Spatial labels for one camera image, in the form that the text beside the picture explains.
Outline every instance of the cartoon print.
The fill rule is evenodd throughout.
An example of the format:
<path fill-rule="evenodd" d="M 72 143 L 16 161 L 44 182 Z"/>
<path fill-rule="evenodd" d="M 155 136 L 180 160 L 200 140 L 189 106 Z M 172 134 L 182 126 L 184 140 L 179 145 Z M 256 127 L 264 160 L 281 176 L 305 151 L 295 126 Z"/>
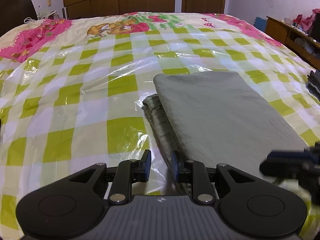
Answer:
<path fill-rule="evenodd" d="M 159 16 L 159 15 L 149 16 L 148 18 L 151 19 L 151 22 L 154 22 L 154 23 L 165 23 L 165 22 L 167 22 L 167 20 L 165 20 L 165 17 Z"/>
<path fill-rule="evenodd" d="M 183 26 L 186 26 L 186 25 L 183 24 L 183 23 L 176 23 L 174 26 L 176 26 L 176 27 L 183 27 Z"/>
<path fill-rule="evenodd" d="M 94 35 L 95 37 L 105 37 L 106 35 L 104 35 L 103 32 L 107 32 L 107 34 L 126 34 L 135 32 L 145 32 L 149 30 L 148 24 L 143 22 L 136 24 L 135 22 L 135 19 L 129 18 L 127 20 L 118 21 L 115 23 L 104 23 L 92 26 L 88 30 L 87 34 Z"/>
<path fill-rule="evenodd" d="M 214 28 L 214 26 L 212 25 L 212 23 L 205 23 L 204 25 Z"/>
<path fill-rule="evenodd" d="M 20 57 L 20 56 L 25 56 L 25 55 L 27 55 L 28 53 L 29 53 L 29 51 L 25 49 L 22 53 L 13 53 L 13 54 L 11 55 L 11 57 L 12 57 L 13 59 L 17 59 L 18 57 Z"/>
<path fill-rule="evenodd" d="M 38 34 L 38 35 L 36 36 L 36 38 L 37 38 L 39 41 L 41 41 L 41 40 L 43 39 L 43 36 L 40 35 L 40 34 Z"/>

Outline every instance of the wooden headboard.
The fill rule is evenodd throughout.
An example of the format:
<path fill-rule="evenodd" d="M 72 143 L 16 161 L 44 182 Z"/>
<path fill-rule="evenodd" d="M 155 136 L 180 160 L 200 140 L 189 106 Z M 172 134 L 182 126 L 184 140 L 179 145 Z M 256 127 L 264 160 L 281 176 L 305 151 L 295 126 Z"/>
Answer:
<path fill-rule="evenodd" d="M 0 37 L 9 30 L 22 25 L 30 17 L 37 20 L 36 10 L 31 0 L 0 0 Z"/>

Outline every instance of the folded gray cloth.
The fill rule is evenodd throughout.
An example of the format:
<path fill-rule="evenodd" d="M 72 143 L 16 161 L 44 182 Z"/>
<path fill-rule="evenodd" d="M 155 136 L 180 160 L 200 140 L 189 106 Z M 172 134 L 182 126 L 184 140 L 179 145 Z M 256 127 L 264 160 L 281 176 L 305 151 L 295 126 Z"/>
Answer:
<path fill-rule="evenodd" d="M 236 72 L 158 74 L 153 81 L 157 95 L 143 101 L 144 110 L 168 162 L 179 150 L 206 167 L 228 163 L 260 177 L 271 150 L 307 147 Z"/>

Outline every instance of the metal screw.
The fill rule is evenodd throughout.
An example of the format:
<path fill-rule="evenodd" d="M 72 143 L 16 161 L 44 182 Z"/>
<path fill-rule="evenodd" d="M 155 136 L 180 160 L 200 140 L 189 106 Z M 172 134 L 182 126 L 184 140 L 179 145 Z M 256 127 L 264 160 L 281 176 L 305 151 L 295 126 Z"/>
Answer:
<path fill-rule="evenodd" d="M 113 201 L 113 202 L 124 201 L 125 200 L 125 195 L 123 195 L 123 194 L 113 194 L 110 197 L 110 200 Z"/>
<path fill-rule="evenodd" d="M 201 194 L 198 196 L 198 200 L 201 202 L 210 202 L 213 200 L 213 196 L 209 194 Z"/>

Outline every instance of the checkered bedspread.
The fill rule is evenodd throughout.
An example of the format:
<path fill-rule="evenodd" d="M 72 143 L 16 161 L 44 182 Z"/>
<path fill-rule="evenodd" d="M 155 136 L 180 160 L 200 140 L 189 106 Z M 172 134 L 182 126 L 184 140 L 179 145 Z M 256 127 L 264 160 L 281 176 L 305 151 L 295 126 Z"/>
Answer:
<path fill-rule="evenodd" d="M 116 166 L 152 151 L 147 184 L 168 192 L 142 100 L 158 73 L 236 71 L 312 145 L 319 102 L 305 88 L 312 69 L 285 47 L 234 30 L 175 28 L 107 35 L 45 47 L 20 64 L 0 59 L 0 236 L 17 239 L 17 202 L 27 193 L 94 163 Z"/>

